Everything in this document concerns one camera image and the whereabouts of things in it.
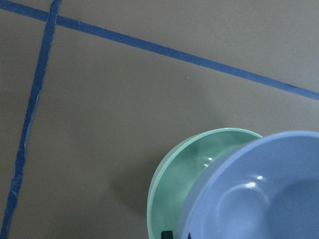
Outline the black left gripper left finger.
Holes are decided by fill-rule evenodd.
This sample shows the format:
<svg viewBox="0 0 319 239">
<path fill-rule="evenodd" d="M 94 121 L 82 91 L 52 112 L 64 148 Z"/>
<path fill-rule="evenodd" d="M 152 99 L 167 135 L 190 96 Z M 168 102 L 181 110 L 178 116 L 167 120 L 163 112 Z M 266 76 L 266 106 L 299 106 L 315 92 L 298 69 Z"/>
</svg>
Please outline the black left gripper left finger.
<svg viewBox="0 0 319 239">
<path fill-rule="evenodd" d="M 162 231 L 161 232 L 161 239 L 173 239 L 173 232 L 172 231 Z"/>
</svg>

